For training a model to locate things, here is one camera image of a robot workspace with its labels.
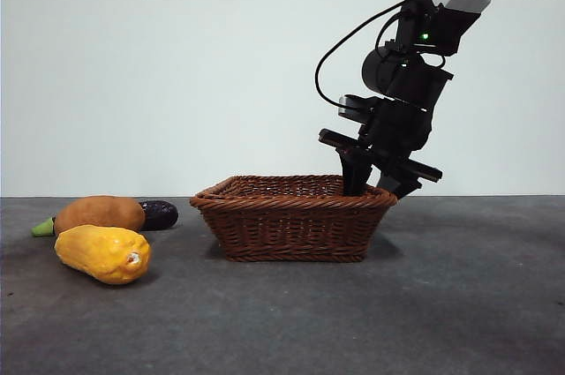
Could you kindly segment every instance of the dark gray floor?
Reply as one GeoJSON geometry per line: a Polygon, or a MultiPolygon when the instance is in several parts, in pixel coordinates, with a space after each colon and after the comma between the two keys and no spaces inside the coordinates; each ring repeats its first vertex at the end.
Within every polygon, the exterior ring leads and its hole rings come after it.
{"type": "Polygon", "coordinates": [[[2,201],[2,374],[565,374],[565,197],[407,198],[363,263],[230,263],[197,211],[105,286],[2,201]]]}

